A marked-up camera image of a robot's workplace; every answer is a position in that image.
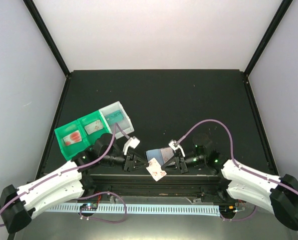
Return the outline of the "pink card sleeve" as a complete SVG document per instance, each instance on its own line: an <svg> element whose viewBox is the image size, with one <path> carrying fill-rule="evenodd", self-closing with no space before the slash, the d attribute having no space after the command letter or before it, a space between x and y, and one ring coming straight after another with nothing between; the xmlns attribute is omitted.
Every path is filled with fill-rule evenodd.
<svg viewBox="0 0 298 240"><path fill-rule="evenodd" d="M146 167L146 170L156 182L167 175L167 172L162 170L161 165L156 158L152 158L150 161L148 161L148 164L149 165Z"/></svg>
<svg viewBox="0 0 298 240"><path fill-rule="evenodd" d="M166 163L168 160L170 160L174 156L173 149L170 147L162 148L161 154L162 154L162 160L164 163Z"/></svg>

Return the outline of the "teal card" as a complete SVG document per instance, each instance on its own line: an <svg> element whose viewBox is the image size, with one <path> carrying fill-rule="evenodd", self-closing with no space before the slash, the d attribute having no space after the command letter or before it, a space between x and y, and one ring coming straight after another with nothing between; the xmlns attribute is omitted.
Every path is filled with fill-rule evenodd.
<svg viewBox="0 0 298 240"><path fill-rule="evenodd" d="M116 110L105 115L105 120L107 121L108 125L112 126L115 123L122 122L124 120L124 115L120 110Z"/></svg>

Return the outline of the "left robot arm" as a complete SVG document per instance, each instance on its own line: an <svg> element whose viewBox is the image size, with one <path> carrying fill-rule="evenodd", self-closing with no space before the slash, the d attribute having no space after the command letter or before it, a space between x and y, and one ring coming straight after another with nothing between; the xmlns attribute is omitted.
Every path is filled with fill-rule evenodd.
<svg viewBox="0 0 298 240"><path fill-rule="evenodd" d="M98 162L121 165L126 172L148 167L144 157L128 151L138 144L136 137L130 137L119 149L116 138L105 133L57 170L23 186L5 187L0 196L0 227L14 234L51 207L73 199L92 199L96 187L89 169Z"/></svg>

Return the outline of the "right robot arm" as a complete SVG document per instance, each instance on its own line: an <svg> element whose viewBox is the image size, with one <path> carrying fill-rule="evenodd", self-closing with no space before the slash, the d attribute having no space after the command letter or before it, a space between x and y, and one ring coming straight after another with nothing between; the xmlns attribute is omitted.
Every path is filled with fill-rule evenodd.
<svg viewBox="0 0 298 240"><path fill-rule="evenodd" d="M295 177L265 174L228 159L216 151L205 134L193 138L192 152L185 153L175 140L169 146L173 156L162 165L162 170L185 174L190 168L203 164L221 178L216 189L219 200L226 202L232 198L251 203L272 213L285 227L298 231L298 180Z"/></svg>

